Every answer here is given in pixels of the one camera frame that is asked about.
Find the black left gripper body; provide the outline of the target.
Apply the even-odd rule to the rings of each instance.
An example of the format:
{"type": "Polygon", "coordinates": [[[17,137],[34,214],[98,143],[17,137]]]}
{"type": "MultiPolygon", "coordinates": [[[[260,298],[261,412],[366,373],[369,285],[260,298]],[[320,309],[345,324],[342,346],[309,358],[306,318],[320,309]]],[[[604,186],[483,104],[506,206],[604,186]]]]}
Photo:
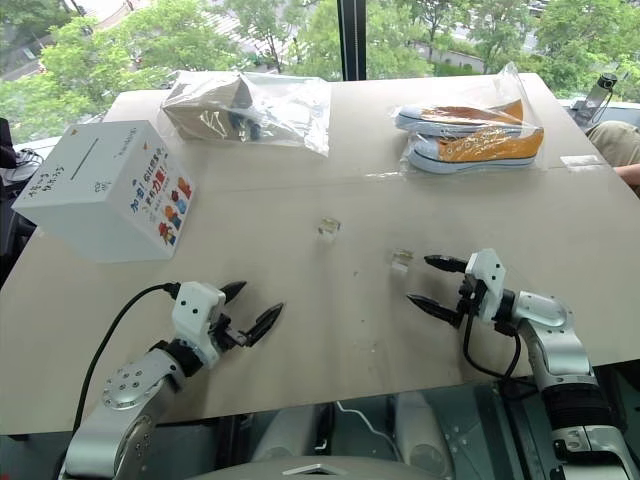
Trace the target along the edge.
{"type": "Polygon", "coordinates": [[[248,336],[231,326],[231,318],[221,313],[212,324],[212,342],[220,353],[225,353],[235,347],[249,347],[248,336]]]}

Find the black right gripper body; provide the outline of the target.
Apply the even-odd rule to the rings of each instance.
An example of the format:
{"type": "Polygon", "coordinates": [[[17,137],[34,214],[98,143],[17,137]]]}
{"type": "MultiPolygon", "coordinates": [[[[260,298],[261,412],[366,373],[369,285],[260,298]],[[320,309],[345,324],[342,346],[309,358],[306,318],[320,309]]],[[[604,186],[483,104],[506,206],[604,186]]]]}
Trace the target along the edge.
{"type": "Polygon", "coordinates": [[[473,319],[479,312],[484,299],[484,282],[465,278],[459,287],[460,298],[456,305],[456,327],[460,328],[465,318],[473,319]]]}

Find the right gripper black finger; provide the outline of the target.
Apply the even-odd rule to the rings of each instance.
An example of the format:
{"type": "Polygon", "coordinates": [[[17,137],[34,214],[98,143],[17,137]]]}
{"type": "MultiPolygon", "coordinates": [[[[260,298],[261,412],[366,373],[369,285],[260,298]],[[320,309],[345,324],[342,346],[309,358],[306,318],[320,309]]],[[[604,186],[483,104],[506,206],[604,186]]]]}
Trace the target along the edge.
{"type": "Polygon", "coordinates": [[[465,273],[468,261],[447,255],[426,255],[424,261],[441,271],[451,273],[465,273]]]}
{"type": "Polygon", "coordinates": [[[462,314],[459,311],[444,307],[435,300],[418,294],[407,294],[406,298],[428,315],[449,324],[455,329],[460,328],[462,314]]]}

